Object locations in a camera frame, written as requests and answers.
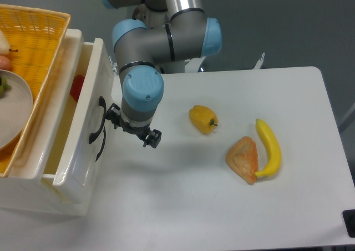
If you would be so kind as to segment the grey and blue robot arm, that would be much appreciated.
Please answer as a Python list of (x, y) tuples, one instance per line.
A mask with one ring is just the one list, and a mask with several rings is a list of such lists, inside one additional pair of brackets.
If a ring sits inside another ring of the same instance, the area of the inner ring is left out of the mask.
[(168, 22), (149, 28), (147, 19), (126, 19), (116, 24), (111, 38), (118, 64), (122, 100), (112, 105), (107, 120), (136, 135), (145, 146), (156, 148), (161, 132), (150, 124), (163, 97), (159, 67), (168, 63), (219, 53), (221, 27), (206, 16), (201, 0), (102, 0), (108, 8), (144, 5), (166, 14)]

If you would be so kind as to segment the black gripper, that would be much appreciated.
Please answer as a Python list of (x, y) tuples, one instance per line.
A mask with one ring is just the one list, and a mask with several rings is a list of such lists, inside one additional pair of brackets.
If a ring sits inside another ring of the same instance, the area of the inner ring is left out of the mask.
[(120, 113), (120, 107), (113, 103), (107, 110), (105, 119), (113, 124), (114, 129), (121, 127), (123, 131), (137, 135), (143, 141), (143, 147), (156, 148), (161, 141), (162, 132), (157, 129), (150, 129), (152, 117), (144, 121), (135, 121), (128, 118), (124, 113)]

